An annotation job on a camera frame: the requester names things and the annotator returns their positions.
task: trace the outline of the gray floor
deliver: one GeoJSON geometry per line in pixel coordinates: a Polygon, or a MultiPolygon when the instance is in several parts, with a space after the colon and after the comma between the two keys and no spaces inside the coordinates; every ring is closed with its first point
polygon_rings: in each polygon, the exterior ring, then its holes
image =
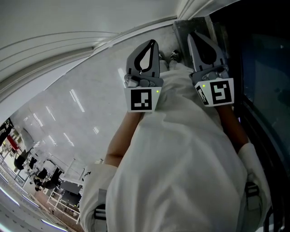
{"type": "Polygon", "coordinates": [[[40,142],[37,154],[52,159],[64,170],[75,158],[70,175],[78,176],[86,165],[105,157],[126,112],[123,92],[126,59],[149,39],[158,42],[159,50],[167,58],[179,48],[171,26],[108,48],[68,72],[14,113],[11,120],[16,129],[25,128],[35,142],[40,142]],[[84,112],[70,90],[74,90],[84,112]]]}

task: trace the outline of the white shirt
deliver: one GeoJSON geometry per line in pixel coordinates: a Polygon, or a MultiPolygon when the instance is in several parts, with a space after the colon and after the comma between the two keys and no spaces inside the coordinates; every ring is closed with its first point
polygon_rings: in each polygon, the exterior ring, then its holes
{"type": "MultiPolygon", "coordinates": [[[[119,168],[99,164],[114,176],[105,184],[108,232],[237,230],[247,181],[245,164],[251,164],[251,159],[243,163],[240,157],[256,156],[255,149],[247,144],[236,154],[218,113],[203,106],[188,74],[170,71],[160,75],[164,86],[157,108],[146,113],[137,126],[119,168]]],[[[255,161],[255,176],[262,179],[259,183],[270,199],[261,164],[255,161]]],[[[90,213],[98,203],[92,206],[84,197],[86,191],[97,194],[88,187],[96,180],[101,181],[96,175],[95,180],[85,179],[80,207],[81,223],[88,232],[94,231],[90,213]]]]}

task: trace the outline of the shoe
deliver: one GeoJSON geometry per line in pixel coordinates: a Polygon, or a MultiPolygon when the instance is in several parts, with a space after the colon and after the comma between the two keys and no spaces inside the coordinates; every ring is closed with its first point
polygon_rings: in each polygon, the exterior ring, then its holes
{"type": "Polygon", "coordinates": [[[177,62],[180,62],[180,54],[179,51],[174,50],[170,55],[170,60],[175,60],[177,62]]]}
{"type": "Polygon", "coordinates": [[[159,53],[159,60],[164,60],[163,55],[159,53]]]}

